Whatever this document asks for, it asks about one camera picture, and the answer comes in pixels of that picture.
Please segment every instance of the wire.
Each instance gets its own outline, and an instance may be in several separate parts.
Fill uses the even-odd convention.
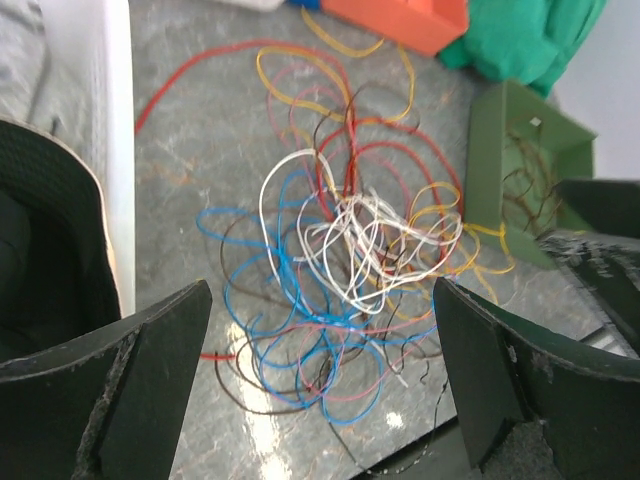
[[[299,56],[307,55],[307,58],[316,59],[318,62],[322,62],[322,60],[324,60],[326,62],[326,63],[323,62],[324,65],[333,64],[335,68],[338,70],[337,75],[339,75],[339,77],[341,78],[341,81],[343,82],[342,84],[345,89],[345,92],[349,92],[347,74],[344,71],[344,68],[342,67],[340,62],[338,62],[331,55],[321,50],[306,48],[300,45],[296,45],[288,42],[281,42],[278,40],[272,40],[272,39],[249,40],[246,42],[241,42],[233,45],[226,45],[222,47],[207,49],[204,52],[194,55],[185,63],[183,63],[180,67],[178,67],[178,69],[173,74],[171,74],[171,76],[164,83],[164,85],[162,85],[156,91],[156,93],[151,97],[151,100],[149,100],[147,105],[142,110],[142,113],[138,116],[138,119],[136,120],[136,124],[135,124],[135,133],[137,134],[138,132],[140,132],[140,130],[142,130],[142,127],[146,123],[147,119],[149,118],[149,115],[151,115],[151,112],[153,111],[155,106],[158,104],[158,102],[160,102],[160,100],[164,97],[164,95],[166,95],[166,93],[171,89],[171,87],[180,79],[180,77],[182,77],[182,75],[184,75],[192,67],[199,64],[203,60],[206,60],[209,58],[218,57],[221,55],[228,55],[230,53],[235,53],[243,50],[249,50],[252,48],[265,47],[265,46],[280,47],[282,49],[285,49],[288,53],[299,55]],[[326,110],[324,109],[324,107],[318,106],[317,104],[309,104],[309,108],[318,108],[318,107],[322,111]]]
[[[505,253],[512,260],[504,240],[504,228],[490,231],[478,226],[462,223],[461,186],[451,165],[435,142],[418,125],[398,123],[406,117],[413,106],[415,71],[401,48],[399,54],[409,76],[407,107],[403,112],[389,118],[361,115],[355,99],[367,87],[388,88],[368,82],[352,93],[346,72],[339,61],[318,50],[268,39],[258,39],[236,45],[206,50],[185,62],[167,82],[152,96],[136,121],[136,133],[141,130],[157,103],[171,86],[190,68],[207,58],[233,52],[261,48],[256,56],[258,76],[268,90],[267,110],[274,131],[285,141],[291,132],[298,150],[287,155],[265,178],[258,195],[256,212],[232,207],[206,208],[196,218],[198,229],[207,237],[220,241],[220,258],[226,284],[223,298],[232,320],[242,329],[246,343],[237,351],[227,354],[203,353],[202,358],[213,360],[216,375],[229,397],[247,411],[259,415],[295,413],[319,405],[325,418],[335,425],[350,425],[375,408],[384,379],[389,374],[398,377],[400,383],[408,385],[400,372],[406,358],[413,356],[427,359],[441,352],[427,354],[421,344],[436,332],[432,323],[426,322],[432,308],[417,318],[408,319],[400,310],[403,299],[411,296],[431,301],[429,288],[423,282],[441,275],[457,275],[473,270],[479,278],[482,273],[494,273],[477,264],[480,242],[476,232],[495,234],[500,237]],[[288,55],[298,59],[291,67],[283,69],[273,80],[266,75],[263,62],[267,55]],[[312,86],[295,96],[282,93],[277,85],[291,72],[300,68],[319,69],[332,83],[331,87]],[[329,108],[319,100],[309,101],[311,94],[322,94],[334,102]],[[271,110],[273,98],[289,105],[289,125],[280,129]],[[294,110],[303,108],[317,112],[323,118],[312,135],[300,129],[294,119]],[[341,125],[324,138],[320,138],[320,126],[328,119]],[[369,142],[360,143],[361,127],[382,128],[415,137],[427,147],[442,164],[450,182],[435,182],[424,164],[421,155],[404,143]],[[333,147],[339,137],[346,137],[344,146]],[[301,142],[308,148],[300,148]],[[344,150],[349,158],[342,181],[335,177],[332,167],[337,155]],[[402,175],[380,150],[393,150],[408,156],[424,177],[425,187],[416,197],[411,196]],[[307,167],[308,159],[315,162],[315,169]],[[373,186],[364,185],[360,166],[362,161],[372,161],[383,166],[400,186],[404,198],[404,212],[397,213]],[[292,163],[301,163],[302,168],[289,173],[281,185],[277,207],[267,207],[267,190],[271,188],[278,171]],[[291,185],[299,178],[307,178],[309,193],[291,199]],[[454,201],[443,202],[441,195],[453,193]],[[417,202],[429,202],[417,209]],[[212,216],[233,216],[233,222],[221,234],[207,227]],[[234,238],[231,233],[241,220],[248,220],[261,232],[261,240]],[[466,232],[475,242],[475,251],[466,252],[461,238]],[[242,248],[257,248],[252,256],[235,270],[224,261],[225,245]],[[466,263],[453,266],[453,255],[460,251]],[[267,262],[270,274],[263,278],[263,287],[274,289],[276,294],[266,295],[261,288],[243,286],[242,280],[249,269]],[[261,298],[268,304],[284,309],[278,314],[267,311],[244,318],[235,308],[235,295],[243,293]],[[382,322],[377,313],[388,307],[391,316]],[[395,318],[403,321],[393,324]],[[417,327],[417,333],[405,335],[402,329]],[[295,353],[286,350],[294,346]],[[240,352],[250,348],[253,378],[240,362]],[[388,348],[399,347],[400,354],[392,361]],[[361,392],[347,395],[337,394],[342,368],[347,362],[368,353],[364,358],[373,359],[377,378]],[[243,381],[253,388],[268,392],[287,404],[288,408],[273,412],[254,411],[242,405],[222,383],[219,363],[224,362]],[[282,383],[283,373],[289,372],[291,384],[279,388],[274,379]],[[359,412],[351,418],[337,418],[332,412],[334,402],[360,402]]]
[[[368,48],[356,50],[356,49],[347,47],[345,44],[339,42],[338,40],[333,38],[331,35],[329,35],[327,32],[325,32],[322,29],[322,27],[318,25],[315,22],[315,20],[313,20],[311,15],[309,15],[309,12],[307,12],[306,8],[302,7],[300,9],[300,15],[302,16],[302,21],[305,23],[305,25],[307,25],[307,27],[309,27],[309,30],[315,33],[318,36],[318,38],[320,38],[320,40],[322,40],[324,43],[329,45],[334,50],[348,57],[351,57],[351,58],[367,57],[371,55],[373,52],[375,52],[376,50],[378,50],[384,43],[384,39],[380,39]]]
[[[396,468],[396,469],[393,469],[393,470],[389,470],[389,469],[372,470],[370,468],[363,467],[362,464],[355,457],[355,455],[351,452],[351,449],[349,448],[347,443],[344,441],[342,436],[338,433],[338,431],[336,430],[336,428],[333,426],[333,424],[331,422],[329,422],[329,428],[331,429],[331,432],[333,433],[334,437],[336,437],[336,439],[338,440],[338,442],[340,443],[340,445],[342,446],[342,448],[344,449],[346,454],[349,456],[351,461],[356,465],[356,467],[358,467],[360,470],[362,470],[363,473],[366,473],[367,475],[369,475],[371,477],[385,477],[385,476],[389,476],[389,475],[400,475],[400,474],[406,472],[407,470],[409,470],[410,468],[418,465],[420,463],[420,461],[422,460],[422,458],[424,458],[427,455],[427,452],[429,451],[429,447],[432,445],[433,440],[434,440],[435,435],[436,435],[436,430],[437,430],[437,426],[438,426],[438,408],[440,406],[440,402],[442,401],[442,398],[444,397],[445,392],[447,391],[447,387],[448,386],[449,386],[449,377],[447,377],[447,379],[444,381],[444,383],[442,385],[442,389],[440,390],[440,393],[438,394],[438,398],[436,400],[436,405],[435,405],[435,407],[433,409],[433,429],[431,430],[431,434],[428,436],[427,442],[425,443],[423,449],[417,455],[415,455],[413,457],[413,460],[409,461],[403,467]]]
[[[543,126],[543,122],[535,125],[536,147],[532,145],[531,139],[515,133],[512,128],[508,129],[507,139],[510,144],[506,148],[515,148],[514,160],[519,166],[502,180],[504,221],[511,228],[519,228],[535,236],[548,228],[561,206],[555,194],[555,177],[543,158]]]

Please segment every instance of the blue wire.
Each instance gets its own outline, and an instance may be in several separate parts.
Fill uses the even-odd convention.
[[[233,321],[247,334],[249,337],[249,341],[252,344],[252,350],[258,359],[258,375],[260,378],[260,383],[262,386],[272,395],[280,399],[281,401],[291,405],[293,408],[311,408],[316,403],[320,403],[321,410],[323,415],[326,417],[328,421],[335,425],[352,425],[359,420],[361,420],[364,416],[366,416],[376,405],[379,400],[381,391],[382,391],[382,382],[378,383],[377,388],[375,389],[375,395],[369,404],[358,414],[349,419],[337,419],[335,418],[328,409],[329,400],[325,398],[327,392],[331,390],[334,386],[338,378],[339,368],[340,368],[340,354],[344,352],[345,349],[362,349],[369,353],[371,353],[376,361],[378,362],[378,371],[379,375],[384,375],[384,371],[386,368],[386,362],[378,352],[378,350],[374,349],[371,346],[371,343],[376,343],[378,345],[402,345],[406,344],[408,341],[416,341],[422,339],[434,331],[436,331],[437,327],[433,326],[429,330],[423,333],[418,333],[409,337],[409,339],[404,340],[382,340],[376,337],[371,337],[367,334],[365,328],[373,321],[373,316],[367,316],[366,320],[358,323],[356,320],[361,317],[359,314],[359,310],[348,304],[344,299],[340,299],[339,307],[336,306],[334,308],[332,303],[332,292],[324,285],[324,283],[314,274],[313,270],[304,262],[297,262],[292,255],[287,253],[289,235],[296,231],[296,221],[291,222],[289,225],[286,225],[283,228],[283,213],[285,209],[290,208],[300,208],[305,202],[308,202],[309,205],[315,203],[315,198],[308,196],[302,200],[286,200],[287,190],[289,189],[291,183],[299,178],[306,176],[307,173],[303,170],[296,170],[293,173],[289,174],[282,184],[282,189],[280,191],[279,199],[278,199],[278,213],[276,217],[276,229],[275,231],[269,227],[266,227],[267,235],[269,237],[269,245],[266,245],[264,242],[260,241],[251,241],[251,240],[241,240],[233,237],[224,237],[223,235],[210,230],[205,226],[205,220],[209,217],[217,217],[221,215],[234,215],[234,216],[243,216],[247,217],[251,220],[252,223],[256,225],[260,225],[260,219],[257,215],[241,209],[241,208],[230,208],[230,207],[215,207],[215,208],[206,208],[202,210],[196,216],[196,225],[200,232],[206,235],[209,238],[213,238],[218,241],[224,241],[226,243],[230,243],[233,245],[244,246],[244,247],[253,247],[260,248],[262,253],[252,256],[249,260],[240,265],[230,276],[229,282],[224,287],[223,297],[224,303],[231,315]],[[300,223],[301,225],[309,225],[324,222],[323,218],[314,217],[313,215],[305,215],[301,217]],[[265,320],[265,314],[263,312],[258,313],[253,319],[249,320],[245,323],[241,320],[236,314],[232,302],[231,302],[231,287],[232,284],[236,283],[236,279],[242,275],[250,266],[255,263],[264,260],[267,258],[268,253],[271,254],[273,260],[277,263],[277,275],[278,275],[278,284],[279,288],[282,291],[284,297],[291,303],[291,310],[287,317],[283,320],[283,322],[277,326],[273,327],[269,330],[261,330],[259,329],[259,325]],[[324,267],[318,266],[320,269],[320,273],[324,273]],[[324,299],[324,306],[317,305],[305,292],[302,290],[300,285],[300,279],[297,270],[300,269],[300,272],[304,272],[309,275],[314,285],[316,285],[320,289],[320,293],[322,294],[322,298]],[[275,281],[276,278],[274,274],[271,274],[266,278],[265,283],[271,284]],[[362,294],[364,291],[364,286],[361,285],[357,289],[358,294]],[[389,292],[389,296],[391,295],[399,295],[399,294],[419,294],[419,292],[415,290],[401,290],[396,289],[392,292]],[[344,340],[341,341],[333,341],[330,336],[330,331],[327,328],[319,328],[319,336],[318,339],[314,342],[313,345],[309,347],[309,349],[302,355],[300,355],[299,359],[295,359],[288,363],[280,363],[274,362],[269,359],[270,354],[273,350],[280,344],[284,336],[278,336],[279,334],[287,331],[287,328],[291,327],[295,324],[294,321],[302,320],[304,323],[310,323],[315,325],[327,326],[327,327],[339,327],[344,329],[347,335],[344,337]],[[353,335],[358,335],[362,339],[364,339],[364,343],[358,343],[351,340]],[[265,349],[259,347],[258,343],[261,340],[266,340],[268,338],[276,337],[273,341],[270,342],[269,346]],[[330,368],[328,375],[326,377],[326,383],[322,387],[322,391],[319,393],[314,393],[309,398],[305,398],[305,393],[308,393],[308,389],[306,385],[302,384],[301,378],[301,369],[308,365],[308,363],[318,355],[329,355],[327,361],[330,362]],[[288,398],[285,395],[280,394],[271,384],[267,381],[264,370],[265,367],[273,368],[275,370],[286,370],[286,369],[294,369],[295,370],[295,390],[297,400]]]

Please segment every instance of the red wire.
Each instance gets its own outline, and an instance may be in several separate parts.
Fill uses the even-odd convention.
[[[311,54],[311,55],[315,55],[317,57],[323,58],[324,60],[326,60],[327,62],[333,64],[338,73],[340,74],[340,76],[342,77],[342,80],[344,81],[344,85],[346,87],[347,93],[349,95],[349,97],[351,97],[351,89],[349,87],[349,81],[348,81],[348,77],[347,77],[347,73],[344,70],[344,67],[342,66],[342,64],[333,56],[321,51],[321,50],[316,50],[313,48],[306,48],[306,47],[302,47],[300,45],[296,45],[293,43],[289,43],[289,42],[282,42],[282,41],[278,41],[278,40],[272,40],[272,39],[256,39],[256,40],[249,40],[246,42],[241,42],[241,43],[237,43],[237,44],[233,44],[233,45],[226,45],[226,46],[221,46],[221,47],[215,47],[215,48],[210,48],[208,50],[205,50],[204,52],[201,52],[197,55],[194,55],[193,57],[191,57],[189,60],[187,60],[185,63],[183,63],[170,77],[169,79],[164,83],[164,85],[162,85],[162,87],[160,87],[156,93],[151,97],[151,99],[149,100],[149,102],[147,103],[147,105],[144,107],[144,109],[142,110],[142,113],[138,116],[138,119],[136,120],[135,123],[135,134],[137,135],[140,130],[144,127],[147,119],[149,118],[149,116],[151,115],[151,113],[153,112],[153,109],[156,107],[156,105],[158,104],[158,102],[160,102],[160,100],[164,97],[164,95],[171,89],[171,87],[180,79],[180,77],[182,77],[182,75],[184,75],[189,69],[191,69],[191,67],[197,65],[198,63],[200,63],[203,60],[206,60],[208,58],[212,58],[212,57],[217,57],[220,55],[227,55],[230,53],[235,53],[235,52],[239,52],[239,51],[243,51],[243,50],[248,50],[251,48],[256,48],[256,47],[265,47],[265,46],[276,46],[276,47],[283,47],[283,48],[287,48],[289,50],[293,50],[294,52],[302,52],[302,53],[307,53],[307,54]],[[416,165],[420,168],[422,174],[424,175],[425,179],[429,182],[432,183],[431,181],[431,175],[429,173],[429,170],[427,169],[427,167],[424,165],[424,162],[422,161],[422,159],[418,156],[418,154],[413,151],[412,149],[410,149],[409,147],[400,144],[400,143],[396,143],[396,142],[375,142],[375,143],[370,143],[368,145],[365,145],[363,147],[357,148],[356,147],[356,142],[355,142],[355,136],[356,136],[356,128],[357,126],[363,124],[364,122],[367,123],[376,123],[379,125],[384,125],[386,127],[389,127],[391,129],[394,130],[399,130],[399,131],[403,131],[406,133],[409,133],[411,135],[417,135],[420,139],[422,139],[430,148],[431,150],[435,153],[435,155],[438,157],[438,159],[440,160],[440,162],[442,163],[442,165],[445,167],[445,169],[447,170],[447,173],[449,174],[449,176],[451,177],[454,186],[458,189],[459,192],[462,191],[462,188],[460,186],[460,181],[458,179],[458,176],[456,175],[455,171],[453,170],[453,168],[451,167],[451,165],[449,164],[447,158],[444,156],[444,154],[440,151],[440,149],[438,148],[438,146],[435,144],[435,142],[433,142],[433,140],[425,133],[420,132],[418,130],[416,130],[415,128],[411,128],[399,123],[395,123],[395,122],[389,122],[383,118],[379,118],[379,117],[369,117],[369,118],[363,118],[360,120],[356,119],[356,115],[355,115],[355,107],[353,105],[351,105],[348,109],[348,111],[346,112],[346,118],[347,121],[345,122],[345,124],[337,129],[335,132],[333,132],[331,135],[329,135],[324,142],[322,143],[322,145],[319,147],[319,151],[323,151],[327,145],[333,140],[335,139],[335,137],[337,137],[338,135],[340,135],[341,133],[343,133],[346,129],[347,134],[349,135],[349,138],[351,140],[351,148],[352,148],[352,152],[351,152],[351,156],[349,159],[349,162],[347,164],[347,171],[345,174],[345,182],[344,182],[344,194],[346,195],[347,192],[350,190],[351,193],[355,193],[356,191],[356,169],[357,169],[357,160],[358,160],[358,156],[361,153],[364,153],[365,151],[371,149],[371,148],[382,148],[382,147],[390,147],[390,148],[396,148],[399,149],[401,151],[403,151],[404,153],[406,153],[407,155],[409,155],[412,160],[416,163]],[[324,196],[324,192],[322,190],[322,171],[321,171],[321,165],[319,162],[316,163],[316,177],[317,177],[317,186],[318,186],[318,198],[320,201],[320,205],[322,207],[322,209],[325,212],[325,215],[327,215],[328,218],[333,218],[333,215],[331,213],[331,211],[329,210],[327,204],[326,204],[326,199]],[[438,194],[435,191],[435,189],[433,190],[433,196],[434,196],[434,200],[440,205],[440,199],[438,198]],[[462,204],[459,205],[459,210],[460,213],[462,213]],[[235,355],[230,354],[230,355],[219,355],[217,353],[202,353],[200,354],[200,358],[205,359],[205,360],[213,360],[213,361],[229,361],[229,360],[233,360],[236,358]]]
[[[315,55],[317,57],[323,58],[324,60],[332,63],[337,68],[340,76],[342,77],[342,80],[344,81],[347,92],[349,93],[349,95],[351,95],[351,89],[349,88],[349,80],[347,78],[347,72],[344,70],[344,67],[342,66],[342,64],[335,57],[321,50],[302,47],[300,45],[296,45],[295,43],[281,42],[278,40],[272,40],[268,38],[259,38],[256,40],[249,40],[246,42],[236,43],[233,45],[225,45],[222,47],[210,48],[208,50],[205,50],[204,52],[194,55],[185,63],[183,63],[169,77],[169,79],[165,82],[165,84],[162,87],[160,87],[160,89],[158,89],[158,91],[153,95],[153,97],[151,97],[151,100],[149,100],[149,103],[147,103],[147,105],[144,107],[144,109],[142,110],[142,113],[136,120],[135,133],[137,134],[142,129],[142,127],[144,126],[145,122],[149,118],[149,115],[151,114],[151,112],[153,111],[157,103],[162,99],[162,97],[167,93],[167,91],[173,86],[173,84],[176,83],[176,81],[194,65],[200,63],[202,60],[206,60],[207,58],[217,57],[220,55],[228,55],[230,53],[240,52],[243,50],[248,50],[250,48],[267,47],[267,46],[283,47],[290,50]]]
[[[218,355],[217,353],[201,353],[200,358],[203,360],[213,360],[216,362],[226,362],[228,360],[234,360],[235,355]]]

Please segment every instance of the black wire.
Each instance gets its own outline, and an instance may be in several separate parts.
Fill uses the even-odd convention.
[[[389,352],[387,351],[387,335],[389,333],[389,328],[391,328],[391,322],[393,322],[394,317],[396,316],[396,313],[398,313],[398,309],[400,308],[400,303],[402,302],[402,296],[403,296],[403,292],[400,292],[400,298],[398,299],[398,303],[396,304],[395,308],[393,309],[393,312],[391,313],[391,316],[389,317],[389,321],[387,322],[387,328],[386,331],[382,334],[382,351],[384,352],[384,359],[387,362],[387,366],[389,367],[389,370],[391,370],[392,372],[394,372],[396,375],[398,375],[400,372],[402,372],[402,370],[404,370],[404,356],[402,357],[402,363],[401,366],[398,370],[393,370],[393,365],[391,365],[391,359],[389,358]]]
[[[386,477],[390,475],[399,475],[418,465],[418,463],[420,463],[420,460],[426,456],[427,451],[429,450],[429,447],[433,443],[433,440],[436,436],[436,429],[438,424],[438,408],[440,407],[440,403],[442,402],[442,398],[444,397],[444,394],[447,391],[448,386],[449,386],[449,377],[447,376],[446,380],[442,384],[442,389],[438,394],[438,399],[436,400],[436,405],[433,410],[433,429],[431,430],[431,434],[429,435],[427,443],[425,444],[424,448],[413,457],[411,462],[405,464],[405,466],[400,468],[374,471],[370,468],[363,467],[362,464],[355,457],[353,452],[351,452],[351,450],[349,449],[349,446],[344,441],[340,433],[338,433],[334,425],[330,421],[327,421],[327,423],[329,424],[329,428],[331,429],[331,432],[333,433],[334,437],[336,437],[338,442],[340,442],[340,445],[342,445],[342,448],[344,449],[345,453],[349,456],[349,458],[353,461],[353,463],[362,470],[362,472],[360,473],[367,475],[366,477],[363,477],[363,478],[376,478],[376,477]]]

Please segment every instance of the yellow wire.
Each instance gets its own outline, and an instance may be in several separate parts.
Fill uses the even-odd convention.
[[[336,49],[340,53],[343,53],[344,55],[347,55],[347,56],[350,56],[350,57],[353,57],[353,58],[362,58],[362,57],[365,57],[367,55],[370,55],[373,52],[375,52],[378,48],[380,48],[380,46],[383,43],[383,41],[381,40],[376,45],[373,45],[372,47],[370,47],[368,49],[365,49],[365,50],[353,50],[353,49],[341,44],[336,39],[331,37],[328,33],[326,33],[324,30],[322,30],[322,28],[320,28],[320,26],[317,25],[313,21],[313,19],[308,14],[308,12],[306,12],[304,7],[302,9],[302,18],[305,21],[305,23],[307,24],[307,26],[316,35],[318,35],[318,37],[321,40],[323,40],[325,43],[327,43],[329,46],[333,47],[334,49]],[[386,121],[389,121],[389,122],[397,122],[397,121],[401,120],[402,118],[404,118],[405,116],[407,116],[409,114],[409,112],[411,111],[411,108],[413,107],[413,101],[414,101],[414,96],[415,96],[415,70],[413,69],[413,65],[411,64],[411,61],[410,61],[409,57],[407,56],[406,52],[400,46],[398,46],[398,53],[400,55],[402,63],[404,64],[405,69],[407,71],[407,74],[409,76],[409,99],[408,99],[408,102],[407,102],[407,107],[402,113],[400,113],[398,115],[394,115],[392,117],[388,117],[388,118],[385,119]],[[321,60],[317,56],[315,56],[313,54],[306,53],[306,52],[300,52],[298,50],[287,48],[287,47],[264,47],[258,52],[258,55],[256,57],[256,68],[257,68],[257,71],[258,71],[258,75],[259,75],[260,80],[262,81],[262,83],[267,88],[267,90],[269,90],[269,92],[271,92],[271,94],[273,96],[275,96],[278,100],[282,101],[283,103],[285,103],[287,105],[293,105],[294,102],[295,102],[295,99],[290,97],[290,96],[288,96],[288,95],[286,95],[286,94],[284,94],[284,93],[282,93],[280,90],[278,90],[271,83],[271,81],[269,80],[269,78],[265,74],[264,69],[262,67],[262,58],[265,55],[269,55],[269,54],[289,54],[289,55],[293,55],[293,56],[297,56],[297,57],[302,57],[302,58],[308,60],[309,62],[313,63],[318,68],[320,68],[331,80],[333,80],[333,82],[340,89],[340,92],[342,93],[342,96],[344,97],[345,104],[348,104],[351,101],[351,99],[349,98],[349,92],[347,90],[347,86],[346,86],[345,82],[343,81],[342,77],[338,73],[336,73],[336,71],[331,66],[329,66],[326,62],[324,62],[323,60]],[[345,116],[344,115],[336,113],[336,112],[334,112],[332,110],[329,110],[328,108],[326,108],[323,105],[320,105],[320,104],[318,104],[316,102],[310,102],[310,101],[307,101],[307,100],[298,100],[296,102],[296,106],[300,106],[302,108],[307,108],[307,109],[316,111],[316,112],[318,112],[318,113],[320,113],[322,115],[328,116],[329,118],[331,118],[331,119],[333,119],[335,121],[338,121],[338,122],[344,122],[345,121]],[[363,123],[369,123],[369,121],[367,119],[364,119]],[[288,132],[288,131],[292,131],[294,133],[298,133],[298,134],[302,135],[304,140],[307,142],[307,144],[312,146],[313,142],[311,140],[311,136],[307,132],[299,130],[296,127],[288,127],[287,129],[285,129],[285,130],[283,130],[281,132],[281,135],[284,136],[286,134],[286,132]],[[331,190],[333,190],[334,193],[336,193],[335,192],[335,185],[329,185],[329,188]],[[415,206],[416,206],[420,196],[422,196],[427,191],[435,189],[435,188],[444,188],[446,190],[449,190],[450,192],[452,192],[455,195],[455,200],[453,202],[451,202],[450,204],[446,204],[446,205],[430,205],[430,206],[427,206],[427,207],[424,207],[424,208],[420,209],[416,213],[413,213],[413,210],[415,209]],[[460,192],[453,185],[451,185],[449,183],[446,183],[446,182],[434,182],[434,183],[432,183],[430,185],[427,185],[427,186],[423,187],[413,199],[413,202],[412,202],[410,210],[409,210],[409,215],[408,215],[409,216],[409,224],[411,226],[415,225],[415,222],[420,217],[422,217],[424,215],[437,213],[437,212],[440,212],[442,214],[442,213],[444,213],[445,210],[454,208],[460,202],[460,199],[461,199]],[[480,282],[480,284],[489,293],[489,296],[491,297],[492,301],[497,304],[498,303],[497,295],[496,295],[495,291],[493,290],[493,288],[491,287],[491,285],[489,284],[489,282],[487,282],[487,280],[483,277],[482,273],[491,273],[491,274],[495,274],[495,275],[500,275],[500,274],[505,274],[505,273],[510,272],[515,267],[515,261],[513,260],[513,257],[511,256],[511,253],[509,251],[509,248],[507,246],[506,239],[505,239],[505,237],[506,237],[505,226],[504,226],[504,224],[502,224],[500,230],[492,230],[492,229],[483,227],[481,225],[465,224],[465,225],[463,225],[463,228],[473,238],[474,243],[475,243],[475,247],[476,247],[475,251],[474,251],[473,254],[470,254],[467,251],[467,249],[464,246],[462,246],[461,243],[458,243],[457,248],[460,249],[462,254],[465,256],[467,262],[466,262],[466,264],[464,266],[453,268],[453,269],[450,268],[449,266],[445,266],[445,268],[447,270],[445,275],[459,275],[459,274],[461,274],[461,273],[463,273],[463,272],[465,272],[465,271],[467,271],[469,269],[472,269],[474,274],[478,278],[478,281]],[[476,264],[476,259],[479,256],[480,248],[481,248],[481,242],[480,242],[480,238],[479,238],[477,232],[484,233],[486,235],[497,236],[497,237],[500,238],[500,245],[502,247],[502,250],[503,250],[505,256],[509,260],[509,266],[508,267],[506,267],[504,269],[489,269],[487,267],[484,267],[484,266]],[[400,241],[400,239],[401,239],[401,237],[395,239],[392,242],[392,244],[390,245],[390,248],[392,248],[394,245],[396,245],[397,242]],[[373,282],[374,284],[377,281],[371,275],[369,275],[368,280],[369,280],[369,282]],[[404,289],[421,290],[422,291],[422,296],[423,296],[424,299],[426,299],[427,301],[430,301],[430,299],[431,299],[430,290],[425,288],[421,283],[417,283],[415,287],[405,286]],[[391,309],[395,310],[396,304],[394,304],[394,302],[391,300],[390,297],[387,297],[386,303]],[[409,317],[408,315],[405,315],[402,312],[396,312],[396,317],[400,318],[401,320],[413,323],[413,322],[418,322],[420,320],[428,318],[431,315],[431,313],[432,313],[432,309],[430,308],[425,314],[423,314],[421,316],[418,316],[418,317]]]
[[[333,70],[333,68],[327,65],[324,61],[320,60],[320,58],[316,57],[315,55],[306,52],[300,52],[298,50],[287,47],[264,47],[258,52],[258,55],[256,56],[256,69],[258,70],[258,76],[260,77],[260,80],[262,80],[262,83],[267,88],[267,90],[269,90],[269,92],[271,92],[271,94],[281,102],[286,103],[287,105],[293,105],[293,103],[295,102],[295,98],[292,98],[289,95],[285,95],[280,90],[278,90],[271,83],[269,77],[267,77],[267,75],[265,74],[264,69],[262,68],[262,57],[268,54],[289,54],[308,60],[309,62],[320,68],[320,70],[326,73],[327,76],[335,82],[337,87],[340,89],[342,96],[344,97],[345,105],[350,102],[351,99],[349,98],[349,91],[347,90],[347,86],[344,84],[344,81],[342,80],[340,75],[338,75],[335,70]],[[314,110],[318,113],[321,113],[322,115],[336,120],[337,122],[344,122],[345,120],[344,115],[333,112],[332,110],[329,110],[325,106],[320,105],[316,102],[299,100],[296,102],[296,106]]]
[[[384,39],[378,40],[375,44],[371,45],[369,48],[363,48],[361,50],[355,50],[351,47],[346,46],[344,43],[339,42],[327,32],[325,32],[320,25],[318,25],[315,20],[309,15],[307,9],[302,7],[300,10],[300,15],[302,15],[302,21],[309,27],[313,33],[315,33],[320,40],[329,45],[331,48],[336,50],[337,52],[346,55],[351,58],[364,58],[371,55],[373,52],[378,50],[382,44],[384,43]]]
[[[335,84],[338,86],[338,88],[340,89],[342,96],[344,97],[344,101],[345,101],[345,105],[348,105],[351,102],[351,98],[349,98],[349,91],[347,90],[347,86],[345,85],[344,81],[342,80],[342,77],[340,77],[340,75],[338,75],[338,73],[336,73],[336,71],[330,67],[326,62],[324,62],[323,60],[321,60],[320,58],[318,58],[317,56],[307,53],[307,52],[301,52],[299,50],[293,49],[293,48],[287,48],[287,47],[264,47],[262,48],[259,52],[258,55],[256,56],[256,69],[258,71],[258,76],[260,77],[260,80],[262,81],[262,83],[264,84],[264,86],[266,87],[267,90],[269,90],[269,92],[271,92],[271,94],[276,97],[278,100],[280,100],[281,102],[287,104],[287,105],[293,105],[295,99],[293,97],[290,97],[289,95],[286,95],[284,93],[282,93],[280,90],[278,90],[269,80],[269,77],[267,76],[267,74],[264,72],[264,68],[262,67],[262,58],[265,55],[269,55],[269,54],[289,54],[289,55],[293,55],[296,57],[301,57],[304,58],[306,60],[308,60],[309,62],[313,63],[314,65],[316,65],[318,68],[320,68],[320,70],[322,70],[325,74],[327,74],[327,76],[329,78],[331,78],[331,80],[333,80],[335,82]],[[407,71],[407,75],[409,76],[409,98],[407,101],[407,107],[404,109],[404,111],[402,113],[399,113],[397,115],[393,115],[391,117],[387,117],[384,118],[384,121],[386,122],[399,122],[400,120],[402,120],[404,117],[406,117],[409,112],[411,111],[411,109],[413,108],[413,101],[415,98],[415,87],[416,87],[416,72],[413,68],[413,65],[411,64],[411,60],[409,59],[407,53],[404,51],[404,49],[402,47],[400,47],[398,45],[398,54],[400,55],[400,59],[402,60],[402,63],[405,67],[405,70]],[[296,106],[300,106],[302,108],[306,108],[309,110],[313,110],[315,112],[318,112],[324,116],[328,116],[329,118],[331,118],[332,120],[335,120],[336,122],[344,122],[345,121],[345,116],[334,112],[333,110],[328,109],[327,107],[320,105],[319,103],[316,102],[310,102],[308,100],[298,100],[296,102]],[[363,119],[363,123],[364,124],[369,124],[369,123],[376,123],[373,119],[369,120],[367,118]]]

